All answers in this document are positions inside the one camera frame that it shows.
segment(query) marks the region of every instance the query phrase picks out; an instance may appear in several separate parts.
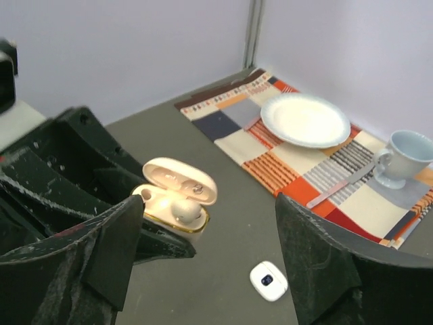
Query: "earbud case lid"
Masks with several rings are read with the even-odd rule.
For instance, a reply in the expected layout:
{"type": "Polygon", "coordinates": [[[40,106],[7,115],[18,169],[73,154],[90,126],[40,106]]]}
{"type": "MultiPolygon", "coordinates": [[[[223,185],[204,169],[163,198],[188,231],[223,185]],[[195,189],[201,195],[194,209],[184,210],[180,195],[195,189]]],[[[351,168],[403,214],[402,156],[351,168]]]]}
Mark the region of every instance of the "earbud case lid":
{"type": "Polygon", "coordinates": [[[181,193],[200,204],[212,205],[217,201],[217,185],[211,176],[184,162],[154,158],[144,164],[143,176],[160,188],[181,193]]]}

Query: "camera lens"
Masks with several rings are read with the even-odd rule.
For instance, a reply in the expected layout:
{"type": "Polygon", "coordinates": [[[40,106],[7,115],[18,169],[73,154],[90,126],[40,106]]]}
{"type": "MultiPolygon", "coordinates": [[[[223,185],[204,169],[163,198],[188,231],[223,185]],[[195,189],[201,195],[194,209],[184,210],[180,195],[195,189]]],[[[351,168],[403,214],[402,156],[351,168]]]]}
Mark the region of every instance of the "camera lens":
{"type": "Polygon", "coordinates": [[[262,279],[262,284],[264,286],[268,286],[272,283],[273,278],[270,274],[267,274],[266,276],[264,276],[264,278],[262,279]]]}

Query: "gold trim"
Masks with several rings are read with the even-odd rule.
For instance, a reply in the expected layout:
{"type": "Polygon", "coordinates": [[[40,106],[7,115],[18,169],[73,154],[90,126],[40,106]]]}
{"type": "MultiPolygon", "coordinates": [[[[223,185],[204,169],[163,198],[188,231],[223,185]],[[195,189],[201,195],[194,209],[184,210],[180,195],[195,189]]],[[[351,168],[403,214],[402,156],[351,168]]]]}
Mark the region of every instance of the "gold trim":
{"type": "Polygon", "coordinates": [[[151,220],[157,221],[159,223],[162,223],[164,225],[167,225],[168,227],[171,227],[173,229],[180,230],[181,232],[186,232],[188,234],[197,234],[198,232],[201,232],[206,227],[206,225],[208,224],[208,222],[210,220],[210,216],[209,216],[208,211],[205,208],[203,208],[203,210],[204,210],[204,212],[206,214],[205,215],[206,220],[204,221],[204,224],[203,224],[202,227],[200,227],[198,229],[193,229],[193,230],[192,229],[188,229],[188,228],[184,228],[184,227],[180,227],[178,225],[173,225],[173,224],[171,224],[171,223],[169,223],[167,221],[161,220],[158,217],[155,217],[154,215],[150,215],[149,213],[146,213],[146,212],[143,213],[143,216],[147,217],[147,218],[149,218],[151,220]]]}

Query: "placemat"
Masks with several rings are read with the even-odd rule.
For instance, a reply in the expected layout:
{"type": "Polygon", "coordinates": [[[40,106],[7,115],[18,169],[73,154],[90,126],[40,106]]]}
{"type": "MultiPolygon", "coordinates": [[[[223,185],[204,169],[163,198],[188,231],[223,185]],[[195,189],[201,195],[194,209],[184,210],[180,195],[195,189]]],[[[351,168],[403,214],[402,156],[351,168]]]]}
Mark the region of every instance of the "placemat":
{"type": "MultiPolygon", "coordinates": [[[[283,192],[306,205],[366,165],[385,143],[355,125],[343,144],[324,150],[283,142],[261,120],[244,131],[261,106],[282,91],[297,90],[258,69],[243,80],[195,94],[175,106],[270,193],[283,192]]],[[[381,186],[370,172],[312,210],[364,238],[398,249],[433,207],[432,186],[431,169],[409,180],[402,190],[381,186]]]]}

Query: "open earbud case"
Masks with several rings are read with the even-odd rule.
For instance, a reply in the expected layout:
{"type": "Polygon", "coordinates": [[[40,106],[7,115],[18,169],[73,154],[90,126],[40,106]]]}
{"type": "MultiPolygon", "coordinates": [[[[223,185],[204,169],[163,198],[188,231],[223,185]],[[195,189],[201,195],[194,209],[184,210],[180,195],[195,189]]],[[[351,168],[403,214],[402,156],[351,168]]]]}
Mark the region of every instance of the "open earbud case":
{"type": "Polygon", "coordinates": [[[195,242],[202,235],[210,216],[203,207],[217,201],[214,180],[205,172],[171,158],[154,158],[143,166],[143,176],[152,184],[133,190],[145,203],[143,217],[195,242]],[[196,213],[183,222],[182,212],[196,213]]]}

